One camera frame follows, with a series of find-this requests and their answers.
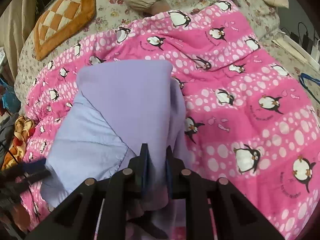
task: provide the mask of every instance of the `gray wall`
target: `gray wall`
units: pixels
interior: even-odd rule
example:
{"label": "gray wall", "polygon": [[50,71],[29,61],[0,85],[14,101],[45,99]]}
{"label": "gray wall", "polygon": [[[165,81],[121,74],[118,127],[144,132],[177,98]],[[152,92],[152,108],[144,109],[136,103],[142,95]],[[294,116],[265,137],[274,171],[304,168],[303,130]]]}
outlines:
{"label": "gray wall", "polygon": [[[290,33],[293,32],[297,36],[299,36],[298,22],[303,22],[307,26],[309,38],[313,40],[314,27],[297,0],[289,0],[289,9],[279,8],[278,14],[280,17],[280,28],[285,27]],[[300,24],[299,29],[301,39],[303,39],[303,35],[306,33],[306,28],[302,24]]]}

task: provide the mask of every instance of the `metal screw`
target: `metal screw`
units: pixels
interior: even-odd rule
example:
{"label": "metal screw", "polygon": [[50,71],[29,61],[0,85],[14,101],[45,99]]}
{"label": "metal screw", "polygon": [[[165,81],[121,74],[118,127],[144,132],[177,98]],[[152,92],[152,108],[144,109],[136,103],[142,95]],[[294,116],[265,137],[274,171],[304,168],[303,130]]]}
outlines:
{"label": "metal screw", "polygon": [[130,174],[132,174],[132,172],[133,172],[133,170],[130,169],[130,168],[125,168],[125,169],[122,171],[122,173],[123,173],[124,175],[130,175]]}
{"label": "metal screw", "polygon": [[219,183],[222,184],[222,185],[227,185],[228,182],[229,182],[229,181],[228,181],[227,178],[220,178],[220,179],[219,179]]}
{"label": "metal screw", "polygon": [[86,180],[84,181],[84,183],[85,183],[87,186],[90,186],[90,185],[92,185],[92,184],[95,183],[95,179],[93,179],[93,178],[88,178],[88,179],[86,179]]}
{"label": "metal screw", "polygon": [[181,171],[181,174],[182,174],[183,176],[189,176],[189,175],[191,174],[191,170],[183,169],[183,170]]}

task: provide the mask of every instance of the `orange and white checkered mat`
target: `orange and white checkered mat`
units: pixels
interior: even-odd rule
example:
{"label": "orange and white checkered mat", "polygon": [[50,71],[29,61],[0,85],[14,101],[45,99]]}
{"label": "orange and white checkered mat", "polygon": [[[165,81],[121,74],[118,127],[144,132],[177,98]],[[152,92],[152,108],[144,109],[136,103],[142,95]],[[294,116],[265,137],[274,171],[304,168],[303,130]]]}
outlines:
{"label": "orange and white checkered mat", "polygon": [[42,14],[34,29],[35,51],[42,60],[78,32],[95,14],[95,0],[57,0]]}

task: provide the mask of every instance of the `pink penguin blanket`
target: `pink penguin blanket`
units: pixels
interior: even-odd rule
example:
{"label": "pink penguin blanket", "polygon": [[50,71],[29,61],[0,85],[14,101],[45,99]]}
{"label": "pink penguin blanket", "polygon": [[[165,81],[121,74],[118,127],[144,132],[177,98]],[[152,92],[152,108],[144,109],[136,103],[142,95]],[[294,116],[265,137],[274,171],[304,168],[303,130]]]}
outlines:
{"label": "pink penguin blanket", "polygon": [[[227,177],[285,239],[294,239],[319,199],[319,122],[298,81],[261,47],[229,0],[194,16],[169,11],[136,20],[61,53],[28,94],[26,113],[38,125],[24,161],[47,156],[72,107],[79,69],[123,59],[172,63],[193,169],[207,179]],[[31,188],[36,206],[30,194],[22,196],[31,228],[39,222],[35,212],[40,220],[49,212],[40,187]]]}

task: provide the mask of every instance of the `orange border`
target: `orange border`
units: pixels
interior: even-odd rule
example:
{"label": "orange border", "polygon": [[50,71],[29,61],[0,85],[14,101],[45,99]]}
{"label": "orange border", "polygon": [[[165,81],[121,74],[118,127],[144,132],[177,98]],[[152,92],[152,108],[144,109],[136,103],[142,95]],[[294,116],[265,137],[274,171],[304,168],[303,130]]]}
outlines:
{"label": "orange border", "polygon": [[96,12],[96,0],[81,0],[81,12],[71,22],[63,26],[58,32],[52,35],[47,41],[40,45],[39,41],[39,21],[34,28],[35,52],[37,60],[44,59],[52,50],[59,46],[66,39],[81,30],[81,28],[89,22]]}

